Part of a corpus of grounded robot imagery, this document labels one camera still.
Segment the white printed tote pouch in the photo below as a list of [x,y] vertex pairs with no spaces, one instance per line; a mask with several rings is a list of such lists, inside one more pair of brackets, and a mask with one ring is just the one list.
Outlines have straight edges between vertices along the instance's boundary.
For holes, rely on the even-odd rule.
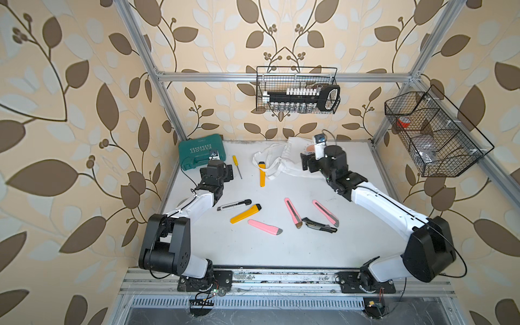
[[320,173],[303,170],[300,154],[307,153],[308,148],[311,148],[310,153],[314,153],[314,143],[311,140],[292,137],[286,142],[273,143],[267,149],[256,152],[252,164],[254,167],[259,167],[260,163],[264,163],[265,167],[261,167],[261,170],[266,173],[269,180],[274,180],[281,174],[320,179],[322,178]]

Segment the large yellow utility knife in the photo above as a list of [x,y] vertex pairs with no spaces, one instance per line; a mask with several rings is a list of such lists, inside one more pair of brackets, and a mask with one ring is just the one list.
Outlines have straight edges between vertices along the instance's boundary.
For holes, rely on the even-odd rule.
[[230,223],[231,224],[235,224],[235,223],[238,223],[238,222],[241,222],[242,220],[260,212],[262,209],[261,205],[260,204],[255,204],[253,205],[251,208],[249,208],[248,210],[238,214],[237,216],[233,217],[230,219]]

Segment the pink knife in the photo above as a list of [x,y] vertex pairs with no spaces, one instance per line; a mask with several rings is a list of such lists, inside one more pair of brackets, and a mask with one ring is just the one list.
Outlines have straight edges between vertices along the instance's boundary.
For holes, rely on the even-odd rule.
[[326,219],[335,227],[335,228],[338,228],[339,227],[339,220],[337,219],[337,217],[332,214],[327,208],[325,208],[321,203],[319,203],[317,200],[313,200],[312,201],[312,204],[314,205],[315,208],[317,208],[317,210],[319,212],[321,212],[325,217]]
[[280,235],[283,232],[283,230],[281,228],[278,228],[276,226],[271,226],[266,223],[262,223],[262,222],[252,220],[252,219],[248,221],[248,224],[250,226],[255,227],[258,230],[261,230],[263,232],[266,232],[266,233],[274,235],[274,236]]
[[297,229],[300,229],[303,225],[303,222],[302,222],[302,219],[299,216],[294,204],[291,202],[291,200],[289,198],[285,198],[284,202],[287,206],[288,212],[291,214],[293,223],[295,224]]

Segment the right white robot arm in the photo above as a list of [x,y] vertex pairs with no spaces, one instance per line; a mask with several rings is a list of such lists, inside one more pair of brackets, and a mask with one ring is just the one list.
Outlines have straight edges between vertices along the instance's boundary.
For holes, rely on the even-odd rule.
[[430,282],[459,258],[446,220],[428,218],[382,193],[348,167],[347,155],[340,146],[326,146],[321,152],[302,153],[300,157],[303,170],[320,172],[336,194],[370,211],[407,242],[404,252],[375,257],[360,268],[365,291],[375,283],[397,278]]

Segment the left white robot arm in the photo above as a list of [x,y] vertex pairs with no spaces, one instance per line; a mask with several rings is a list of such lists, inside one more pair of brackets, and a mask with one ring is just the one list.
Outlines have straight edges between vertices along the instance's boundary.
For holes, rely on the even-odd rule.
[[191,224],[213,208],[224,184],[234,179],[232,166],[209,161],[200,169],[201,181],[193,195],[166,214],[152,215],[146,226],[138,266],[151,272],[203,279],[211,276],[210,261],[192,254]]

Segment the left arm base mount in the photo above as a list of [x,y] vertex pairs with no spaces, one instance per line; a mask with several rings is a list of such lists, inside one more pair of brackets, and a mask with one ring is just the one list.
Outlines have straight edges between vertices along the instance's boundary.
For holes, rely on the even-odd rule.
[[232,288],[233,272],[231,270],[207,271],[204,278],[193,278],[181,276],[177,290],[183,293],[206,293],[214,292],[218,295],[225,295]]

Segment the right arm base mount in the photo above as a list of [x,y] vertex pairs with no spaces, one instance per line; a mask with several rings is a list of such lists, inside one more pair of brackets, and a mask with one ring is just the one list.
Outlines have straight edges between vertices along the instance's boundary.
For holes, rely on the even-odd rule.
[[391,280],[378,282],[368,272],[342,271],[336,273],[335,282],[341,287],[343,294],[395,294],[396,289]]

